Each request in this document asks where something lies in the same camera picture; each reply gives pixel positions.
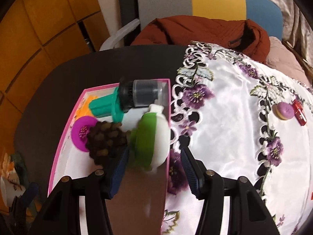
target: chair armrest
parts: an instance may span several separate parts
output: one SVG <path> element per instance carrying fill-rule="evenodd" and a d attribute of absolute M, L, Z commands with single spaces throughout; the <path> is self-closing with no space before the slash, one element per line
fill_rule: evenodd
<path fill-rule="evenodd" d="M 106 39 L 105 42 L 100 47 L 99 51 L 107 50 L 114 48 L 114 46 L 123 39 L 127 34 L 134 31 L 137 26 L 140 25 L 140 20 L 138 18 L 134 19 L 133 21 L 129 22 L 127 25 L 123 26 L 119 29 L 115 34 L 110 36 Z"/>

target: macaron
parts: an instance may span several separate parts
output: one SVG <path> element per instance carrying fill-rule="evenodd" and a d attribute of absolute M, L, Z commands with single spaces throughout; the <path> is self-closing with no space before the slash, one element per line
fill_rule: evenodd
<path fill-rule="evenodd" d="M 283 101 L 276 104 L 273 109 L 276 115 L 282 120 L 289 120 L 295 116 L 295 111 L 292 105 Z"/>

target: rust-colored jacket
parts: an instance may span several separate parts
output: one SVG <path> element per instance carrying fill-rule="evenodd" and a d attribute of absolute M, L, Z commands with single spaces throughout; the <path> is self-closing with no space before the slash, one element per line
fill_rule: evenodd
<path fill-rule="evenodd" d="M 225 21 L 186 15 L 153 20 L 132 45 L 187 46 L 191 41 L 215 43 L 242 52 L 259 62 L 265 62 L 270 52 L 267 32 L 252 20 Z"/>

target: purple disc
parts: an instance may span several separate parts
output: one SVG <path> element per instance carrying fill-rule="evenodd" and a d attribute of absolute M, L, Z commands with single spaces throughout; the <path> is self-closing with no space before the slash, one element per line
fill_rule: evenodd
<path fill-rule="evenodd" d="M 90 127 L 94 127 L 98 122 L 97 119 L 91 116 L 84 116 L 77 119 L 71 131 L 72 142 L 75 147 L 77 147 L 80 151 L 89 152 L 89 150 L 85 147 L 87 142 L 87 131 L 89 131 Z"/>

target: table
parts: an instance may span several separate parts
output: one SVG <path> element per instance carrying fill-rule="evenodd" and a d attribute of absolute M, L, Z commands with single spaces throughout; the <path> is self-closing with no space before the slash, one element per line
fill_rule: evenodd
<path fill-rule="evenodd" d="M 170 78 L 175 81 L 186 47 L 143 45 L 116 48 L 65 62 L 43 81 L 27 105 L 14 137 L 29 181 L 47 198 L 54 154 L 66 121 L 86 88 L 126 80 Z"/>

